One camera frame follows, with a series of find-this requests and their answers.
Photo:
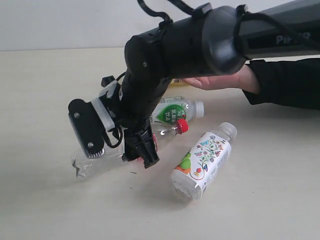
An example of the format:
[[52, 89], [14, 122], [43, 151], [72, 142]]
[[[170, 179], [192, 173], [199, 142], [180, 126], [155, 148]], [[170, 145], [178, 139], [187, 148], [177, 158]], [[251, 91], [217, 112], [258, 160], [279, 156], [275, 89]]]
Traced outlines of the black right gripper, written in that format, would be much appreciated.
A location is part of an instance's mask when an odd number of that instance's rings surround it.
[[115, 79], [120, 85], [117, 94], [119, 123], [125, 128], [126, 161], [141, 157], [144, 168], [148, 169], [160, 160], [149, 118], [171, 81], [168, 76], [137, 72], [124, 72]]

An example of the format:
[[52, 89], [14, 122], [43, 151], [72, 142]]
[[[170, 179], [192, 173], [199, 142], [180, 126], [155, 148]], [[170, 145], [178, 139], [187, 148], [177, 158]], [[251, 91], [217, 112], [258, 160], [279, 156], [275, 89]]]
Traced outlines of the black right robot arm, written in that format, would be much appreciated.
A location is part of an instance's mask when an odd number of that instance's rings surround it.
[[236, 73], [248, 60], [317, 55], [320, 3], [294, 0], [260, 12], [245, 5], [195, 9], [168, 16], [157, 28], [134, 35], [124, 47], [126, 72], [118, 92], [124, 158], [159, 161], [150, 116], [172, 79]]

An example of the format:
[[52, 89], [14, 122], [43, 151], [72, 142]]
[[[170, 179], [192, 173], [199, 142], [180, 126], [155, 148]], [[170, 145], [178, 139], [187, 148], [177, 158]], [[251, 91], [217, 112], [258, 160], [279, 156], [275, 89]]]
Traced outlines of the black sleeved forearm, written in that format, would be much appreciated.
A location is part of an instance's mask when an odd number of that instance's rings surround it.
[[256, 76], [259, 93], [244, 91], [251, 105], [320, 109], [320, 59], [296, 61], [252, 60], [247, 66]]

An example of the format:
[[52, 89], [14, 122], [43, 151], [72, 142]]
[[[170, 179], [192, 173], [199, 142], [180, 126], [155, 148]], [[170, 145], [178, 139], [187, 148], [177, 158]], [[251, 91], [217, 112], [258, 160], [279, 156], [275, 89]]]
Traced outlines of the person's open hand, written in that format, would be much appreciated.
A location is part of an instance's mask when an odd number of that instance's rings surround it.
[[191, 77], [183, 78], [182, 81], [206, 91], [241, 89], [252, 94], [259, 94], [261, 90], [256, 75], [246, 64], [232, 75]]

